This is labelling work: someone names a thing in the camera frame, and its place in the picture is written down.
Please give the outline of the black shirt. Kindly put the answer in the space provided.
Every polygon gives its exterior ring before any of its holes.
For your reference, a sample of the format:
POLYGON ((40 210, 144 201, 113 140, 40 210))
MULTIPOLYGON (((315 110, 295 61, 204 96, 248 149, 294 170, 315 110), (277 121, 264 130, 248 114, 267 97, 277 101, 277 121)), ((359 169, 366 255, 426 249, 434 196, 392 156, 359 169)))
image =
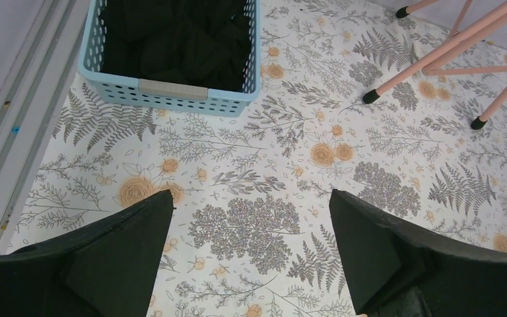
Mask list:
POLYGON ((102 72, 240 91, 250 54, 245 1, 109 1, 102 72))

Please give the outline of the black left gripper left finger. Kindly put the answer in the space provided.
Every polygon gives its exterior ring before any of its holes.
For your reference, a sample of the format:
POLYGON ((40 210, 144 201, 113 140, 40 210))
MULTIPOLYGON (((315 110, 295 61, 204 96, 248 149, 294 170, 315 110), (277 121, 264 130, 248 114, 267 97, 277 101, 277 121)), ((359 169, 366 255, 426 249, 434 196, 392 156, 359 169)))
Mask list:
POLYGON ((164 190, 0 255, 0 316, 144 316, 173 211, 164 190))

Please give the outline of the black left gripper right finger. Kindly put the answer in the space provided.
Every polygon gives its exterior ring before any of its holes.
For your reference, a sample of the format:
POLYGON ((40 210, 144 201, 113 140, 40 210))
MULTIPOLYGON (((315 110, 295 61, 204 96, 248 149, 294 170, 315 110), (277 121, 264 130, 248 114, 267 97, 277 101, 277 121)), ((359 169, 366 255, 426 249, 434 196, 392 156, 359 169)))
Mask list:
POLYGON ((357 314, 507 316, 507 253, 442 236, 341 190, 329 211, 357 314))

